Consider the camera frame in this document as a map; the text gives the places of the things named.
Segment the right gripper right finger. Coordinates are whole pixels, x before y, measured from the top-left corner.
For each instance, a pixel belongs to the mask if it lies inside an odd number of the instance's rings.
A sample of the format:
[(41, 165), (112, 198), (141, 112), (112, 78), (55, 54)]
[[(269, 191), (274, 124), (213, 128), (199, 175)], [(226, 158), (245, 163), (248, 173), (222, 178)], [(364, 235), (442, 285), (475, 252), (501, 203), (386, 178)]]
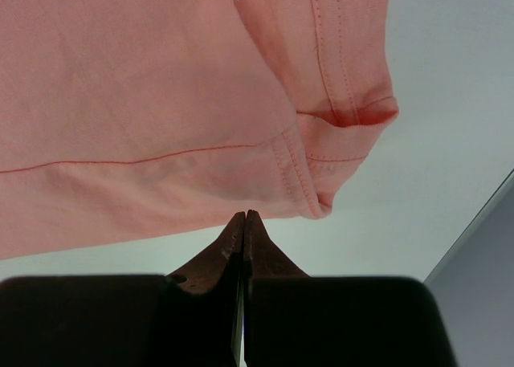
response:
[(244, 229), (244, 347), (249, 366), (454, 366), (434, 297), (400, 276), (314, 277)]

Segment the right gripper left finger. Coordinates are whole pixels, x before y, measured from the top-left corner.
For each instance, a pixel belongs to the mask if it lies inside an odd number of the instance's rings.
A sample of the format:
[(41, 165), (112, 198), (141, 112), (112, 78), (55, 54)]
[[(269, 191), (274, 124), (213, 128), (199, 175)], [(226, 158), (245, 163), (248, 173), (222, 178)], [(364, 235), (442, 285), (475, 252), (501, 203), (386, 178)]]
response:
[(244, 213), (168, 275), (18, 276), (1, 284), (4, 366), (236, 366)]

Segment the pink t-shirt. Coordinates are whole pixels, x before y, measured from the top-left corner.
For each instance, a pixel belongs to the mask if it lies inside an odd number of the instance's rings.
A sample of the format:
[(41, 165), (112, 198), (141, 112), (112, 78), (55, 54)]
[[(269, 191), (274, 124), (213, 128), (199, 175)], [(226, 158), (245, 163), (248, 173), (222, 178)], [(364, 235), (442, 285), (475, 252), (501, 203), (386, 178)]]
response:
[(1, 0), (1, 256), (324, 218), (398, 114), (388, 0)]

